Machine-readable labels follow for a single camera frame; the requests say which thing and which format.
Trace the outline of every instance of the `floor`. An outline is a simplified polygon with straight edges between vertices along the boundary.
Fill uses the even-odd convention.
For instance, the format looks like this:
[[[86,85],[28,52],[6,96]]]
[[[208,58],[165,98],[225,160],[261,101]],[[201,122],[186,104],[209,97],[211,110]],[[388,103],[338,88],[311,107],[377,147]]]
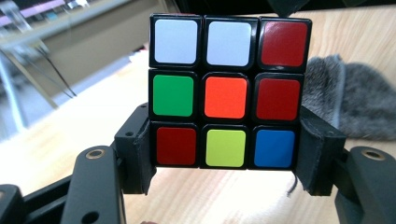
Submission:
[[[123,67],[130,61],[131,55],[125,55],[115,62],[105,66],[100,71],[92,74],[84,80],[81,80],[76,85],[71,86],[71,89],[78,95],[80,92],[86,90],[91,85],[102,80],[103,78],[113,74],[115,71]],[[47,101],[38,93],[32,84],[22,75],[16,72],[13,76],[13,81],[18,90],[18,95],[22,104],[23,114],[26,117],[28,126],[38,122],[50,113],[53,108]],[[70,98],[64,93],[60,93],[53,97],[53,101],[57,105],[62,105]],[[0,142],[5,141],[17,134],[12,113],[7,101],[7,96],[3,87],[0,88]]]

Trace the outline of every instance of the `desk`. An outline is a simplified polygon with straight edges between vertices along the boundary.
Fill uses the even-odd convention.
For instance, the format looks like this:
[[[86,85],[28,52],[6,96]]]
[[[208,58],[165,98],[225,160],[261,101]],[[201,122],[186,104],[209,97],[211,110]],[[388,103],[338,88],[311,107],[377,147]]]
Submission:
[[[396,86],[396,7],[303,12],[313,23],[309,57],[340,53],[364,62]],[[148,55],[84,91],[24,133],[0,145],[0,184],[27,194],[70,175],[78,153],[109,145],[148,99]],[[396,157],[396,142],[348,140]],[[290,172],[160,168],[148,196],[125,195],[128,223],[337,223],[332,197],[311,197],[301,184],[288,198]]]

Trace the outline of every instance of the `table surface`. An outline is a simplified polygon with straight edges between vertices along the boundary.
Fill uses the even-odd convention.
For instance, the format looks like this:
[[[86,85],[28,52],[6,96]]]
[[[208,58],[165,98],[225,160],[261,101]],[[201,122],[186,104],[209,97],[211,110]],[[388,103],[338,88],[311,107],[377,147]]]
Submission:
[[[396,6],[301,12],[313,21],[309,58],[339,53],[368,63],[396,86]],[[0,145],[0,184],[24,195],[70,175],[78,153],[109,145],[134,109],[148,100],[148,53],[84,91],[29,130]],[[396,157],[396,142],[347,140]],[[148,196],[125,195],[128,223],[337,223],[332,197],[301,184],[287,197],[291,172],[159,168]]]

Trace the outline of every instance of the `screw hole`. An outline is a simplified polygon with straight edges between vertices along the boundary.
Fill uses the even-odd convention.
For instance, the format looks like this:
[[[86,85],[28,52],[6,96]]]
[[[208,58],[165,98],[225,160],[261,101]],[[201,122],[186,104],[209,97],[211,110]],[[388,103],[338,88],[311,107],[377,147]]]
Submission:
[[[99,159],[99,158],[103,157],[104,154],[105,154],[105,151],[103,149],[94,149],[94,150],[88,152],[85,157],[87,157],[87,159],[94,160],[94,159]]]
[[[363,156],[375,160],[375,161],[384,161],[385,157],[379,152],[372,151],[370,149],[364,149],[362,152]]]
[[[85,214],[85,216],[82,218],[81,222],[83,224],[92,224],[95,221],[97,221],[99,218],[99,213],[97,212],[90,212]]]

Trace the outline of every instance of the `black plastic bracket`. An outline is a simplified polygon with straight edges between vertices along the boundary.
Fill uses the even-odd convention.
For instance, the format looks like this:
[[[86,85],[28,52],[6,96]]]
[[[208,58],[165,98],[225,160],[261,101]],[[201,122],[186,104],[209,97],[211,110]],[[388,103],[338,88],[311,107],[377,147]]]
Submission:
[[[25,215],[20,189],[14,185],[0,185],[0,223],[22,223]]]
[[[157,172],[149,150],[148,103],[136,108],[114,137],[111,146],[122,159],[120,173],[125,194],[148,194],[151,178]]]
[[[305,107],[300,110],[300,144],[293,171],[312,196],[330,196],[332,163],[341,158],[347,137]]]
[[[77,159],[61,223],[125,223],[116,153],[91,147]]]
[[[396,160],[375,148],[354,147],[345,163],[335,166],[339,164],[348,174],[333,170],[337,172],[333,176],[339,189],[335,206],[340,223],[396,223]]]

